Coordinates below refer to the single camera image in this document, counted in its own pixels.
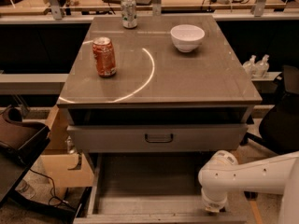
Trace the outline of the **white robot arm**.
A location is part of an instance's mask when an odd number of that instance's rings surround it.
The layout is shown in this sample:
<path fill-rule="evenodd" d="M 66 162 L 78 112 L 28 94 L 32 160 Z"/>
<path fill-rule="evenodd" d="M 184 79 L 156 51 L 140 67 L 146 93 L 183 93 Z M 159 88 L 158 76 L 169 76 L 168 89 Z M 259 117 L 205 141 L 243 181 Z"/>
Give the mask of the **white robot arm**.
<path fill-rule="evenodd" d="M 299 152 L 239 164 L 225 150 L 217 151 L 198 174 L 207 211 L 219 212 L 230 191 L 241 190 L 283 196 L 278 224 L 299 221 Z"/>

